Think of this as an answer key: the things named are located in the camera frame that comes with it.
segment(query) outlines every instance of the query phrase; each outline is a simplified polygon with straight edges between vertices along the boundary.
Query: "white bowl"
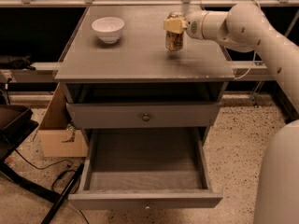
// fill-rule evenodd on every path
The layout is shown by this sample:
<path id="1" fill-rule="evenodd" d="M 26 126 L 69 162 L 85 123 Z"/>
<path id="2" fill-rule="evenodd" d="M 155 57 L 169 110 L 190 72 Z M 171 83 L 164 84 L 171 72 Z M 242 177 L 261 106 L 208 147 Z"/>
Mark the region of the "white bowl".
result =
<path id="1" fill-rule="evenodd" d="M 93 22 L 92 28 L 99 39 L 113 44 L 120 39 L 124 21 L 119 18 L 106 17 Z"/>

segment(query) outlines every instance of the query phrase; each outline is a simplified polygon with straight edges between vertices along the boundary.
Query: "drawer handle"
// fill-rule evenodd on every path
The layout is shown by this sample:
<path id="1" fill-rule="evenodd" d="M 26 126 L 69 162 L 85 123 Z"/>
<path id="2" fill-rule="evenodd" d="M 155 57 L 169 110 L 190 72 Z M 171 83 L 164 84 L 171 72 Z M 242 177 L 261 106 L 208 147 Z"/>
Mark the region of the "drawer handle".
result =
<path id="1" fill-rule="evenodd" d="M 143 121 L 148 122 L 150 121 L 150 115 L 148 113 L 144 113 L 142 119 Z"/>

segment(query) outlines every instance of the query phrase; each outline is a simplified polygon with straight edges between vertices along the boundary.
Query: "closed drawer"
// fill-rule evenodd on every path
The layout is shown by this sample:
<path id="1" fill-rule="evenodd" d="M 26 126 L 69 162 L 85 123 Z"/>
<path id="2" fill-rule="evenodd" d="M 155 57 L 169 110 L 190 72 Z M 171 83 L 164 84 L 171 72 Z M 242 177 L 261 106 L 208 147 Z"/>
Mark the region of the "closed drawer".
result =
<path id="1" fill-rule="evenodd" d="M 195 128 L 94 130 L 77 209 L 211 208 L 210 187 Z"/>
<path id="2" fill-rule="evenodd" d="M 68 104 L 77 128 L 195 127 L 213 125 L 221 104 Z"/>

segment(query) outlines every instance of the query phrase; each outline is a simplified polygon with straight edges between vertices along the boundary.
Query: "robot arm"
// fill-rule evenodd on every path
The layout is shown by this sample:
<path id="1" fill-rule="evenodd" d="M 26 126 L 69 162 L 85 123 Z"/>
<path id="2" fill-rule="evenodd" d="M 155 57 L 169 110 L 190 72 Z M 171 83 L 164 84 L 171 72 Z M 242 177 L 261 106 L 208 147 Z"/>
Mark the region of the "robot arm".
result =
<path id="1" fill-rule="evenodd" d="M 191 38 L 214 40 L 240 52 L 256 50 L 299 111 L 299 48 L 276 31 L 256 5 L 237 4 L 228 12 L 196 11 L 181 20 L 181 27 Z M 172 31 L 170 20 L 164 29 Z"/>

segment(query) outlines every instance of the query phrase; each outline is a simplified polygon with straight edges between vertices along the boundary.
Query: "terrazzo floor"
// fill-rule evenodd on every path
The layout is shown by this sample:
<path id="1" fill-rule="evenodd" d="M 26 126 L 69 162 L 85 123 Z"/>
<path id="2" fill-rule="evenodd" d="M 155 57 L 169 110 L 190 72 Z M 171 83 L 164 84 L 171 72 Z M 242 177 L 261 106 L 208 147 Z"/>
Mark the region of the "terrazzo floor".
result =
<path id="1" fill-rule="evenodd" d="M 142 224 L 250 224 L 253 221 L 258 174 L 264 151 L 271 137 L 285 125 L 284 116 L 271 96 L 258 96 L 260 107 L 254 107 L 247 93 L 225 93 L 223 107 L 211 128 L 204 147 L 206 164 L 212 188 L 222 192 L 223 199 L 213 209 L 173 210 L 84 210 L 89 223 L 142 223 Z M 33 119 L 41 121 L 47 102 L 24 102 L 34 111 Z M 38 167 L 60 161 L 44 158 L 40 141 L 33 132 L 18 148 L 19 152 Z M 14 152 L 12 168 L 20 175 L 50 188 L 56 176 L 68 162 L 37 170 Z M 74 167 L 83 162 L 72 158 Z M 62 190 L 65 182 L 56 186 Z M 51 208 L 51 203 L 36 197 L 0 177 L 0 223 L 40 223 Z M 69 201 L 65 201 L 53 221 L 55 223 L 86 223 Z"/>

